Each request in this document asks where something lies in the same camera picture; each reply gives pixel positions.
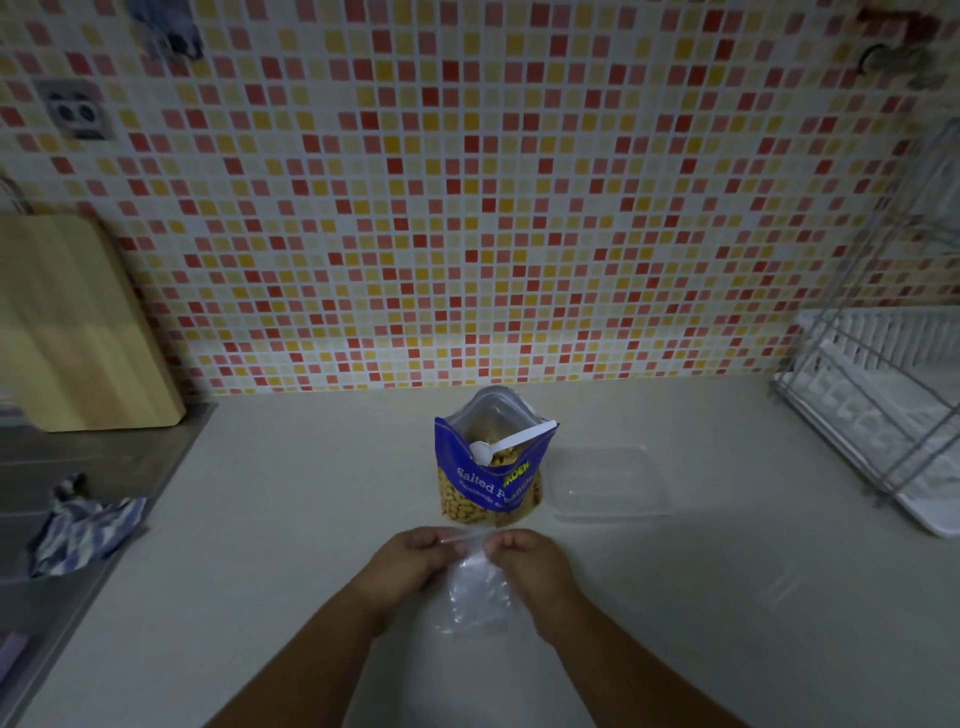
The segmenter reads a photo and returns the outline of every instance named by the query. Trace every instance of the white countertop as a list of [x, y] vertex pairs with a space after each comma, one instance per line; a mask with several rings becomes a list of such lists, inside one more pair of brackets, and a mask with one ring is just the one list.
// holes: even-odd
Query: white countertop
[[[523, 525], [686, 677], [754, 726], [960, 724], [960, 541], [875, 508], [765, 379], [517, 389], [563, 423], [551, 447], [643, 444], [659, 466], [670, 517]], [[203, 725], [391, 534], [442, 522], [432, 419], [472, 392], [219, 400], [22, 728]], [[451, 638], [436, 606], [374, 646], [349, 725], [590, 725], [528, 618]]]

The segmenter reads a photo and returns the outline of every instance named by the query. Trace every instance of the bag of salted peanuts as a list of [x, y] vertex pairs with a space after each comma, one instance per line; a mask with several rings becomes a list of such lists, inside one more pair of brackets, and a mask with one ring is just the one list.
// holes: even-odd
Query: bag of salted peanuts
[[441, 510], [457, 523], [509, 525], [526, 518], [543, 498], [540, 461], [557, 428], [479, 465], [469, 444], [495, 443], [543, 422], [510, 387], [484, 387], [463, 409], [434, 421]]

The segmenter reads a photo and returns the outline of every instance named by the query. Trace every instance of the mosaic tile backsplash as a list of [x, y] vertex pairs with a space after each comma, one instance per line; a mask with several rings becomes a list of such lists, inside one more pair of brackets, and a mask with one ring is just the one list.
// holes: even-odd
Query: mosaic tile backsplash
[[[4, 173], [107, 223], [186, 392], [768, 370], [956, 79], [857, 76], [902, 26], [845, 0], [195, 0], [183, 64], [118, 0], [0, 8]], [[904, 8], [954, 67], [958, 11]], [[70, 77], [113, 140], [56, 132]], [[901, 251], [863, 298], [958, 270]]]

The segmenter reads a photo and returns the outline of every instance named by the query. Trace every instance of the stainless steel sink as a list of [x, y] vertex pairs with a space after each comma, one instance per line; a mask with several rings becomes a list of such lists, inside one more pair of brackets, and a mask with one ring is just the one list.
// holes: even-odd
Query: stainless steel sink
[[0, 728], [13, 726], [109, 577], [124, 548], [66, 576], [24, 580], [24, 546], [46, 518], [51, 489], [70, 473], [102, 501], [144, 496], [147, 514], [215, 408], [197, 404], [174, 427], [46, 433], [0, 427], [0, 630], [30, 636], [0, 684]]

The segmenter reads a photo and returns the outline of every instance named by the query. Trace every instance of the metal wire rack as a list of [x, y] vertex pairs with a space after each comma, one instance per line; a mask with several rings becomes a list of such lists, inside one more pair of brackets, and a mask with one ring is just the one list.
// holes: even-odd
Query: metal wire rack
[[774, 375], [789, 401], [933, 533], [960, 536], [960, 306], [862, 307], [891, 246], [960, 254], [960, 119], [950, 120], [857, 236]]

